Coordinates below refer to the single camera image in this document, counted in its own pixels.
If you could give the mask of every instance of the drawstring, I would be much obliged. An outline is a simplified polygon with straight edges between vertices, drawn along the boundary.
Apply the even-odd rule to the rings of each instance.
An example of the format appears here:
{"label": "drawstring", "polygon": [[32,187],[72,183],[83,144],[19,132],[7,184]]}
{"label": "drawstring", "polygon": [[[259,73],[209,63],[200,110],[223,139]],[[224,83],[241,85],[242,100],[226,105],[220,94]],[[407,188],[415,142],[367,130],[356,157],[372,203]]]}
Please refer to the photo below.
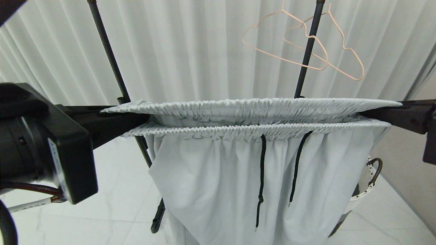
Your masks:
{"label": "drawstring", "polygon": [[262,139],[262,154],[260,155],[260,188],[259,188],[259,202],[257,203],[257,216],[256,216],[256,229],[259,226],[259,213],[260,204],[263,202],[263,175],[265,173],[265,152],[266,152],[266,138],[265,135],[260,137]]}
{"label": "drawstring", "polygon": [[291,196],[289,197],[289,205],[291,205],[291,202],[292,202],[292,200],[294,198],[295,185],[296,185],[296,182],[297,182],[297,175],[298,175],[298,163],[300,161],[301,151],[303,150],[304,142],[306,141],[306,139],[309,137],[309,135],[311,133],[313,133],[313,131],[310,131],[310,132],[306,133],[303,136],[303,138],[301,139],[300,145],[298,146],[297,158],[295,160],[294,180],[292,181],[292,191],[291,191]]}

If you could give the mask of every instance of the floor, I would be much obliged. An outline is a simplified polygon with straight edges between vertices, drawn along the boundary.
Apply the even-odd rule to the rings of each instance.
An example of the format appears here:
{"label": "floor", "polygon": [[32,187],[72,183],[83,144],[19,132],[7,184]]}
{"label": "floor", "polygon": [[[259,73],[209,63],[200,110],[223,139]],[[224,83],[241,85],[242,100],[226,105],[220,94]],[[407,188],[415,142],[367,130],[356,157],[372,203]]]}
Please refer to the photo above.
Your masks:
{"label": "floor", "polygon": [[[20,244],[173,244],[165,217],[160,231],[150,232],[160,196],[135,140],[114,139],[95,150],[95,161],[98,194],[77,205],[66,202],[13,213]],[[43,197],[12,191],[0,198],[12,206]],[[436,238],[380,177],[373,191],[325,244],[436,245]]]}

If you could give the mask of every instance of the basket handle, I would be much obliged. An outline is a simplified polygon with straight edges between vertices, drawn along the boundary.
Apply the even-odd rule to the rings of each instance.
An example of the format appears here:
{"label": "basket handle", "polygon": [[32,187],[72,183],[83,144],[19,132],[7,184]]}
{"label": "basket handle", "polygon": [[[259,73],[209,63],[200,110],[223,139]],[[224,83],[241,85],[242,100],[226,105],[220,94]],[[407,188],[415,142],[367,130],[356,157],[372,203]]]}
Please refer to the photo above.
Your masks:
{"label": "basket handle", "polygon": [[382,167],[383,167],[383,161],[380,158],[374,158],[371,161],[367,162],[366,165],[374,165],[375,162],[378,162],[378,168],[374,174],[374,176],[372,177],[372,180],[368,183],[368,186],[375,185],[375,181],[378,178],[378,175],[380,174],[380,172],[382,171]]}

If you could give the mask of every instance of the clothes hanger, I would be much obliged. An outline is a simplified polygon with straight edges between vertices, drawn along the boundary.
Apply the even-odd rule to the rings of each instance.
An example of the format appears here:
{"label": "clothes hanger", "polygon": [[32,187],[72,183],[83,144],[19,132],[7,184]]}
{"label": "clothes hanger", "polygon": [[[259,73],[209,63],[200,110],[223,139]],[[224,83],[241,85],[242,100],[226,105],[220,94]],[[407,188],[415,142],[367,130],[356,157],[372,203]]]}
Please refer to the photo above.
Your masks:
{"label": "clothes hanger", "polygon": [[[318,71],[324,70],[324,69],[328,66],[329,63],[328,63],[328,54],[327,54],[327,51],[326,51],[326,49],[324,48],[324,46],[322,45],[321,41],[320,41],[316,36],[309,36],[309,35],[307,34],[307,26],[306,26],[305,21],[302,21],[302,20],[300,20],[299,18],[293,16],[291,13],[287,12],[284,8],[285,8],[285,1],[283,1],[283,5],[282,5],[282,9],[281,9],[281,10],[276,11],[276,12],[271,13],[271,14],[268,14],[268,15],[265,15],[264,17],[262,17],[262,18],[259,19],[259,22],[258,22],[257,24],[252,25],[252,26],[250,26],[247,30],[245,30],[245,31],[244,31],[244,34],[243,34],[243,36],[242,36],[242,42],[243,42],[244,44],[246,44],[246,45],[248,45],[248,46],[254,48],[254,49],[257,50],[257,51],[260,51],[260,52],[262,52],[262,53],[264,53],[264,54],[267,54],[267,55],[273,56],[273,57],[275,57],[275,58],[277,58],[277,59],[281,59],[281,60],[283,60],[283,61],[287,61],[287,62],[290,62],[290,63],[296,64],[296,65],[299,65],[299,66],[303,66],[303,67],[311,68],[311,69],[318,70]],[[301,23],[301,26],[299,27],[299,29],[300,29],[301,27],[304,26],[304,30],[305,30],[304,34],[306,35],[306,37],[307,37],[307,38],[314,38],[314,39],[319,43],[319,45],[320,45],[321,48],[323,49],[324,54],[325,54],[325,56],[326,56],[325,60],[322,59],[322,60],[325,62],[324,66],[323,66],[322,68],[317,68],[317,67],[313,67],[313,66],[309,66],[309,65],[303,65],[303,64],[301,64],[301,63],[298,63],[298,62],[295,62],[295,61],[291,61],[291,60],[288,60],[288,59],[285,59],[285,58],[282,58],[282,57],[279,57],[279,56],[273,55],[273,54],[271,54],[271,53],[268,53],[268,52],[266,52],[266,51],[263,51],[263,50],[261,50],[261,49],[255,47],[255,46],[253,46],[253,45],[251,45],[251,44],[245,42],[245,34],[247,33],[248,30],[250,30],[250,29],[253,28],[253,27],[258,28],[258,27],[259,27],[259,24],[260,24],[264,19],[266,19],[266,18],[268,18],[268,17],[270,17],[270,16],[272,16],[272,15],[279,14],[279,13],[284,13],[284,14],[286,14],[286,15],[292,17],[292,18],[295,19],[296,21],[300,22],[300,23]]]}
{"label": "clothes hanger", "polygon": [[[335,25],[336,28],[339,30],[339,32],[340,32],[340,34],[341,34],[341,36],[342,36],[342,49],[344,49],[344,50],[350,50],[351,52],[353,52],[354,56],[356,57],[357,61],[359,62],[360,66],[361,66],[361,69],[362,69],[362,75],[361,75],[361,77],[359,77],[359,78],[355,78],[355,77],[349,75],[348,73],[345,73],[344,71],[340,70],[340,69],[337,68],[336,66],[332,65],[332,64],[329,63],[328,61],[324,60],[324,59],[321,58],[320,56],[318,56],[318,55],[316,55],[316,54],[314,54],[314,53],[311,53],[311,54],[312,54],[313,56],[317,57],[318,59],[320,59],[320,60],[322,60],[322,61],[324,61],[324,62],[327,62],[327,64],[328,64],[329,66],[333,67],[335,70],[337,70],[338,72],[344,74],[345,76],[347,76],[347,77],[349,77],[349,78],[351,78],[351,79],[353,79],[353,80],[355,80],[355,81],[359,81],[359,80],[363,79],[363,77],[365,76],[365,67],[363,66],[363,63],[362,63],[362,61],[360,60],[359,56],[356,54],[356,52],[355,52],[352,48],[346,48],[346,47],[345,47],[345,36],[344,36],[344,33],[342,32],[341,28],[340,28],[339,25],[337,24],[336,20],[333,18],[333,15],[332,15],[331,12],[330,12],[330,7],[331,7],[331,4],[329,4],[328,11],[322,13],[321,15],[328,14],[328,15],[330,16],[331,20],[333,21],[334,25]],[[306,23],[307,21],[309,21],[309,20],[311,20],[311,19],[313,19],[313,16],[310,17],[309,19],[303,21],[303,22]],[[299,49],[301,49],[301,50],[304,50],[304,48],[298,46],[297,44],[291,43],[290,41],[286,40],[286,33],[287,33],[288,31],[290,31],[291,29],[294,29],[294,28],[298,28],[298,29],[300,29],[301,27],[303,27],[303,24],[301,24],[299,27],[298,27],[298,26],[293,26],[293,27],[289,28],[288,30],[286,30],[286,32],[285,32],[285,36],[283,37],[283,40],[284,40],[285,42],[289,43],[289,44],[294,45],[295,47],[297,47],[297,48],[299,48]]]}

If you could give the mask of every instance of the beige wall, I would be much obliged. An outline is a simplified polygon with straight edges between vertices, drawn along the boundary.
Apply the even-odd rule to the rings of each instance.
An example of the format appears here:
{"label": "beige wall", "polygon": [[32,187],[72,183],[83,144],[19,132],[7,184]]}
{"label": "beige wall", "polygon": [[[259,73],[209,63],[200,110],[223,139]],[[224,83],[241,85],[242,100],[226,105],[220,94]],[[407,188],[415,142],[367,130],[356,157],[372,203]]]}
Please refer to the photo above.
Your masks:
{"label": "beige wall", "polygon": [[[436,98],[436,72],[414,99]],[[392,127],[371,153],[382,174],[436,234],[436,165],[422,162],[426,135]]]}

